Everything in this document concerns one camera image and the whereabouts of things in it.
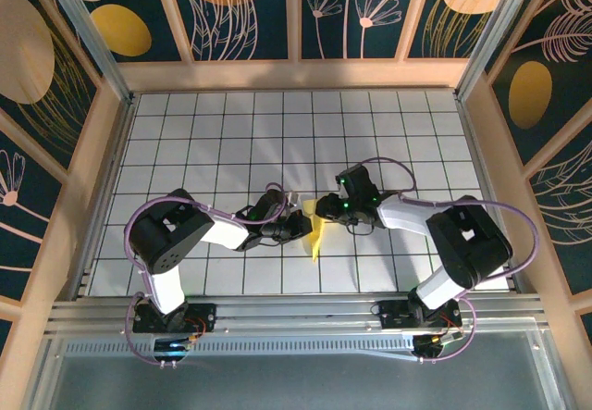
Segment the yellow paper sheet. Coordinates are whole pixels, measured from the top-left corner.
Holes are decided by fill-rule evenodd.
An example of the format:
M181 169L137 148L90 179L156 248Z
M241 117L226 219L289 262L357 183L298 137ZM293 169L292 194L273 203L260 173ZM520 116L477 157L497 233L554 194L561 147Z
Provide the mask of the yellow paper sheet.
M312 231L305 236L305 248L314 263L318 261L326 224L326 221L315 213L316 203L316 199L304 200L302 202L303 213L310 219L312 226Z

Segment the white grid mat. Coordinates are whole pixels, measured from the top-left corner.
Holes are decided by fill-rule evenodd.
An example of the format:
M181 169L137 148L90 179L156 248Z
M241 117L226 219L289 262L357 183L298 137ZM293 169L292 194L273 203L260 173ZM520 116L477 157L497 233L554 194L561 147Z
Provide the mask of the white grid mat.
M145 94L116 165L86 292L129 296L142 288L123 228L155 197L183 188L234 212L274 181L315 199L334 192L336 176L357 163L380 190L409 188L435 201L482 194L448 91ZM247 253L201 243L179 270L188 295L406 292L439 264L420 234L329 224L317 258L302 241Z

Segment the frosted acrylic panel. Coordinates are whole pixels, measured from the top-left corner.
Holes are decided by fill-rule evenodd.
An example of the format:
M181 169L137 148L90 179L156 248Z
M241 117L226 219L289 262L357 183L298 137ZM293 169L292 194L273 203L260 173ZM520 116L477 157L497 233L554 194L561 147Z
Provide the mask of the frosted acrylic panel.
M450 360L374 354L213 354L150 366L120 338L41 351L25 410L578 410L549 340L481 332Z

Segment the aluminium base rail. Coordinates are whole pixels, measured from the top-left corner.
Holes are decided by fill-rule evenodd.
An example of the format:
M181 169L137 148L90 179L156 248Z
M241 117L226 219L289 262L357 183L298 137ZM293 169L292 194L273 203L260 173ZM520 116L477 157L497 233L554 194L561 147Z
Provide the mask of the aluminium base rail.
M476 292L466 296L481 332L549 328L536 294ZM216 336L345 335L381 331L376 303L404 302L405 293L193 296L190 304L215 304ZM128 297L85 296L53 305L44 335L120 335Z

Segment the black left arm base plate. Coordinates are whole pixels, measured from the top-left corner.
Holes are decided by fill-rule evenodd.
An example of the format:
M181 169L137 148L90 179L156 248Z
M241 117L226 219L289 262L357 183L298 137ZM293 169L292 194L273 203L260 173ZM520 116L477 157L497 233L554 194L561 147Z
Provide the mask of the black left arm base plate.
M149 302L136 305L134 312L132 331L139 334L212 332L216 323L215 304L183 303L170 313L163 314Z

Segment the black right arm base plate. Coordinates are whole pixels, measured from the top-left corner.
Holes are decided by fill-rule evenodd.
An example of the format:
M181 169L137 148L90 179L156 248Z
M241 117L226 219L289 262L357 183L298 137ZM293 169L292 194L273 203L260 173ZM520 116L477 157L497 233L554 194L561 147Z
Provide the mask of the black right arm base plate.
M459 303L454 300L436 309L403 300L379 301L377 305L382 329L435 329L463 325Z

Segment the aluminium side rail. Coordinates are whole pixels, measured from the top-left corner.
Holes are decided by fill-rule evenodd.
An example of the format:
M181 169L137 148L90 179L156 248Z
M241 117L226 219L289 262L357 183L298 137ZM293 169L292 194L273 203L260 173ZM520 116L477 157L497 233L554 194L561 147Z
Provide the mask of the aluminium side rail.
M463 113L487 181L487 198L519 208L524 181L520 175L519 157L498 103L489 93L474 93L463 103ZM525 261L532 249L530 227L516 213L498 207L493 212L512 245L510 266L516 267Z
M113 118L109 120L102 117L105 132L99 131L100 125L95 118L85 134L83 145L86 148L80 151L77 161L84 163L91 171L82 182L89 184L92 192L87 205L79 209L83 221L77 227L80 236L70 263L67 282L60 293L64 300L77 300L83 277L93 269L96 252L103 241L104 225L136 107L134 99L118 101L117 106L111 106L105 111Z

